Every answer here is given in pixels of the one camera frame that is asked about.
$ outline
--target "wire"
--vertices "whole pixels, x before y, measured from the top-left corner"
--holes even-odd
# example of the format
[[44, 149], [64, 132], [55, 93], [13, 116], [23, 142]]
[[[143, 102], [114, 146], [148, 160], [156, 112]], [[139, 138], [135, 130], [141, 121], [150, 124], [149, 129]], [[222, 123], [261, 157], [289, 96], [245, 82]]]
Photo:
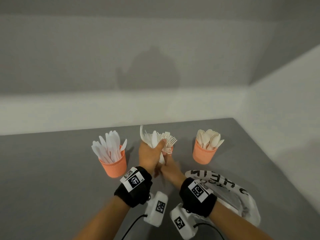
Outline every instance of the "wire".
[[134, 226], [134, 224], [135, 224], [140, 218], [142, 218], [142, 217], [147, 217], [147, 216], [148, 216], [148, 215], [141, 215], [141, 216], [139, 216], [139, 217], [131, 224], [131, 226], [129, 227], [129, 229], [128, 229], [127, 232], [124, 234], [124, 236], [122, 237], [121, 240], [124, 240], [124, 239], [125, 239], [126, 235], [127, 235], [128, 232], [130, 231], [130, 229]]
[[218, 230], [216, 227], [214, 227], [213, 225], [211, 225], [211, 224], [209, 224], [209, 223], [205, 223], [205, 222], [200, 222], [200, 223], [195, 224], [193, 227], [196, 228], [196, 227], [199, 226], [199, 225], [208, 225], [208, 226], [214, 228], [214, 229], [220, 234], [220, 236], [222, 237], [222, 239], [225, 240], [225, 239], [223, 238], [222, 234], [219, 232], [219, 230]]

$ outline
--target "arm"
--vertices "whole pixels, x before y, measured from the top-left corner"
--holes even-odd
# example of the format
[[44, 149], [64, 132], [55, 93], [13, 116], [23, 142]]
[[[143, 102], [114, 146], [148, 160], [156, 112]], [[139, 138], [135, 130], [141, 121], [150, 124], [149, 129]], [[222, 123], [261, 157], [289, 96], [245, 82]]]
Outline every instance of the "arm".
[[[144, 142], [140, 144], [139, 165], [151, 175], [165, 144], [165, 140], [160, 141], [155, 148], [150, 148]], [[74, 240], [112, 240], [129, 210], [130, 206], [118, 196], [113, 196], [110, 202], [84, 227]]]
[[[180, 190], [182, 183], [186, 180], [186, 176], [180, 171], [171, 155], [166, 155], [165, 160], [166, 165], [158, 164], [158, 167], [163, 176]], [[215, 203], [209, 218], [230, 240], [272, 240], [262, 230], [218, 201]]]
[[129, 210], [130, 206], [113, 196], [74, 240], [112, 240]]

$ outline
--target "gray table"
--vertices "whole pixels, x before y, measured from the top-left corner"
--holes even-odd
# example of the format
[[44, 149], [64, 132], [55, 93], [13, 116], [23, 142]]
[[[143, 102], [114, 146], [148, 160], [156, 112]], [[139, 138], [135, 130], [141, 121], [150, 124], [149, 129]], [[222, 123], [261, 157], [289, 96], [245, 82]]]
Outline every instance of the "gray table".
[[[208, 165], [192, 158], [198, 129], [213, 129], [225, 142]], [[139, 126], [85, 129], [0, 137], [0, 239], [71, 239], [113, 195], [119, 179], [109, 178], [91, 150], [93, 140], [116, 129], [127, 138], [128, 169], [138, 164]], [[170, 131], [178, 142], [173, 157], [182, 170], [212, 170], [244, 187], [261, 214], [260, 228], [274, 239], [320, 239], [320, 216], [232, 118], [146, 125], [148, 132]], [[169, 212], [177, 190], [155, 179], [151, 192], [169, 196], [159, 228], [139, 220], [126, 239], [182, 239]], [[145, 206], [130, 210], [121, 239]], [[200, 227], [194, 239], [220, 239]]]

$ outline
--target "black wrist brace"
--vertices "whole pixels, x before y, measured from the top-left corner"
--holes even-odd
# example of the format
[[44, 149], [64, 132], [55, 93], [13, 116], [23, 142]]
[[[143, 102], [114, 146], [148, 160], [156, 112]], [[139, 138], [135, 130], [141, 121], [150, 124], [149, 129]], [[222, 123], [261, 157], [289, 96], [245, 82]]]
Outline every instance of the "black wrist brace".
[[182, 198], [184, 209], [204, 217], [210, 215], [217, 201], [212, 190], [191, 177], [183, 182], [179, 195]]
[[143, 205], [149, 198], [151, 179], [152, 176], [143, 167], [133, 167], [122, 177], [122, 183], [114, 195], [132, 208], [138, 204]]

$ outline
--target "white plastic bag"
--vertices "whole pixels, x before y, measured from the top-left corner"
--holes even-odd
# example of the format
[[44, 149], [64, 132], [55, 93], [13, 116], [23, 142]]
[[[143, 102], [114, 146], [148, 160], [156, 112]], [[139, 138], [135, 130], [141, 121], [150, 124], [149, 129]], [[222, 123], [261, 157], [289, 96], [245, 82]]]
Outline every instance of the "white plastic bag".
[[204, 187], [212, 189], [219, 202], [234, 212], [237, 210], [239, 216], [254, 226], [260, 224], [261, 218], [256, 202], [244, 188], [212, 171], [191, 170], [185, 175], [199, 180]]

